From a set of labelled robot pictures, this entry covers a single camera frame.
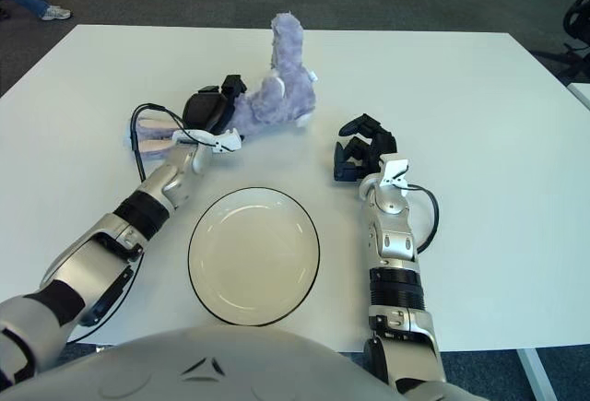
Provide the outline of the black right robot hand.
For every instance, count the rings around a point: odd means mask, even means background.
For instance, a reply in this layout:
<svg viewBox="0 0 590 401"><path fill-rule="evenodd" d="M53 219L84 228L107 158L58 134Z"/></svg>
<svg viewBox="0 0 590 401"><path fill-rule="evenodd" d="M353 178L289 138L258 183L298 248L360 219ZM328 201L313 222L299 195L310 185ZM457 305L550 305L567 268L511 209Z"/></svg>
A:
<svg viewBox="0 0 590 401"><path fill-rule="evenodd" d="M333 175L337 182L355 183L377 173L381 156L397 152L394 136L366 113L344 124L338 135L350 136L350 140L345 146L339 142L335 146Z"/></svg>

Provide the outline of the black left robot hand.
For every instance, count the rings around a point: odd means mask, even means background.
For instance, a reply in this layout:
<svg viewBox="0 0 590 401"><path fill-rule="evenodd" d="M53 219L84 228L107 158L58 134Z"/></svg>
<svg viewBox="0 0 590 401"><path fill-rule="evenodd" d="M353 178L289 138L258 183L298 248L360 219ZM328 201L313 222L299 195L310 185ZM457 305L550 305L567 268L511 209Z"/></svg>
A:
<svg viewBox="0 0 590 401"><path fill-rule="evenodd" d="M247 87L240 75L227 75L221 86L199 89L185 103L183 123L188 129L205 130L219 135L227 129L235 112L236 99Z"/></svg>

